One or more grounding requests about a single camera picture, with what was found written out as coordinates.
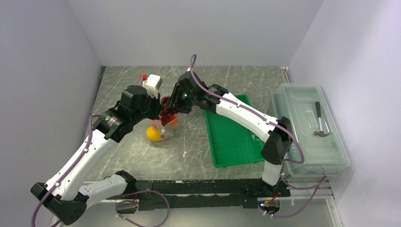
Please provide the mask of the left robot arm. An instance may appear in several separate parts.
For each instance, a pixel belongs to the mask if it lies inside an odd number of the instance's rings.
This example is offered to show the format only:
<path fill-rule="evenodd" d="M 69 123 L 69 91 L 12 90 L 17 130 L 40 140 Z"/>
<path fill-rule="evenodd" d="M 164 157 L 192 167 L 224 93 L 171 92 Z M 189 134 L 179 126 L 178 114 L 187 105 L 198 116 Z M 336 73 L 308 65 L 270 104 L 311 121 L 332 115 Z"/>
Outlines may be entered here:
<path fill-rule="evenodd" d="M 122 92 L 121 99 L 107 111 L 90 116 L 89 133 L 83 144 L 64 167 L 45 183 L 35 183 L 31 193 L 40 201 L 31 218 L 35 226 L 41 206 L 46 207 L 59 222 L 71 225 L 94 204 L 121 195 L 131 198 L 136 192 L 136 179 L 126 171 L 84 185 L 83 182 L 101 158 L 133 127 L 144 119 L 156 120 L 162 110 L 158 85 L 130 85 Z"/>

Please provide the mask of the red orange mango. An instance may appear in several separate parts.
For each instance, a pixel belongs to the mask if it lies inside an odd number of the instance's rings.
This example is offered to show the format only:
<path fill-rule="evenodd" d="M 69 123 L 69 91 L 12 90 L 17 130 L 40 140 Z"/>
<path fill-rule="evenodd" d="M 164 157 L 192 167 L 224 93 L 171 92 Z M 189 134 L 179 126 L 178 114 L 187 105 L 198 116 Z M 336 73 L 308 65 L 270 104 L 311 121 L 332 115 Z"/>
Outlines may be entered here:
<path fill-rule="evenodd" d="M 175 129 L 175 128 L 177 128 L 178 123 L 179 123 L 178 118 L 176 117 L 176 115 L 173 115 L 173 116 L 169 119 L 168 125 L 169 125 L 171 128 Z"/>

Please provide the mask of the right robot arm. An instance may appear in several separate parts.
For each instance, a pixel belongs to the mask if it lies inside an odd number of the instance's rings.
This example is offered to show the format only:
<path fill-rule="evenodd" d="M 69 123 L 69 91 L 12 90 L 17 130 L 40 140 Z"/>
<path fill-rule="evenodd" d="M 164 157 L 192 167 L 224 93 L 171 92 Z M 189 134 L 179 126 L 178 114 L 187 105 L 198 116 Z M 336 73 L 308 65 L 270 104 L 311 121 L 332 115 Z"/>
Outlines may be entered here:
<path fill-rule="evenodd" d="M 192 107 L 224 116 L 253 132 L 264 143 L 261 156 L 264 159 L 261 192 L 272 196 L 279 190 L 284 157 L 293 139 L 290 137 L 291 122 L 288 118 L 277 119 L 262 113 L 236 98 L 224 87 L 207 86 L 196 73 L 182 74 L 175 83 L 167 102 L 167 109 L 188 114 Z"/>

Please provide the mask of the yellow lemon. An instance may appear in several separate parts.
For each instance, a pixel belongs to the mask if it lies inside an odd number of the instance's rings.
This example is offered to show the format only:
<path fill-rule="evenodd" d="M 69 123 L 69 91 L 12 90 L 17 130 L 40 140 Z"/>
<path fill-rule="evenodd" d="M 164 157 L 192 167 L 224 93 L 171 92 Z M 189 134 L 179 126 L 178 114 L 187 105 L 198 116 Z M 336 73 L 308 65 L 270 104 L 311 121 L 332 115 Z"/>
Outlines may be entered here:
<path fill-rule="evenodd" d="M 163 136 L 161 135 L 160 131 L 153 127 L 153 126 L 149 126 L 146 130 L 146 137 L 150 140 L 150 141 L 160 141 Z"/>

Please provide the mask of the clear zip top bag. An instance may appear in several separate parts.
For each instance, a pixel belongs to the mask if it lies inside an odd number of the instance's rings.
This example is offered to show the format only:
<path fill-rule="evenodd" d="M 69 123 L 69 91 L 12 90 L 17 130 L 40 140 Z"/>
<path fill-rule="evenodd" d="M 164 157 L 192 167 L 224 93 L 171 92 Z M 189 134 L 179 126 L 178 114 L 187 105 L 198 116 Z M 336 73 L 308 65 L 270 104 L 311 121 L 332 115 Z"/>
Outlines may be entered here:
<path fill-rule="evenodd" d="M 178 127 L 178 112 L 166 107 L 169 100 L 170 96 L 161 98 L 163 108 L 159 114 L 159 119 L 148 121 L 149 127 L 146 130 L 146 137 L 150 141 L 167 140 L 174 135 L 174 131 Z"/>

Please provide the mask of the dark purple grapes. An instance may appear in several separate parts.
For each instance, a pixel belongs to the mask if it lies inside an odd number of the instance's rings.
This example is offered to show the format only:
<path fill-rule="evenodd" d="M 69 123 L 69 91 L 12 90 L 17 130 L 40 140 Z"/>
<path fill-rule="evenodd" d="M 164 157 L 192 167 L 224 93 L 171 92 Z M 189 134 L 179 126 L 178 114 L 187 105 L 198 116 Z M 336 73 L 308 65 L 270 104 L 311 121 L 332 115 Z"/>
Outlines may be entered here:
<path fill-rule="evenodd" d="M 169 100 L 170 100 L 170 96 L 165 96 L 165 97 L 161 98 L 161 100 L 160 100 L 161 105 L 162 105 L 162 110 L 159 113 L 159 119 L 160 119 L 163 127 L 169 123 L 169 119 L 173 115 L 178 114 L 178 112 L 176 110 L 167 108 L 167 103 L 169 102 Z"/>

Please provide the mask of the green plastic tray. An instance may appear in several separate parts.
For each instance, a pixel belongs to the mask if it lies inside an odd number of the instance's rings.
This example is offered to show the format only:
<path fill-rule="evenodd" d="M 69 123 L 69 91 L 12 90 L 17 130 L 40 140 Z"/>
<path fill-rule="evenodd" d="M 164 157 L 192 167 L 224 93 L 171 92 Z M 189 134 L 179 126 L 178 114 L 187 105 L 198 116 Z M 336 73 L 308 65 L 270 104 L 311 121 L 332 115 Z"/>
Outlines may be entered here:
<path fill-rule="evenodd" d="M 203 111 L 213 166 L 225 168 L 262 162 L 263 141 L 235 121 Z"/>

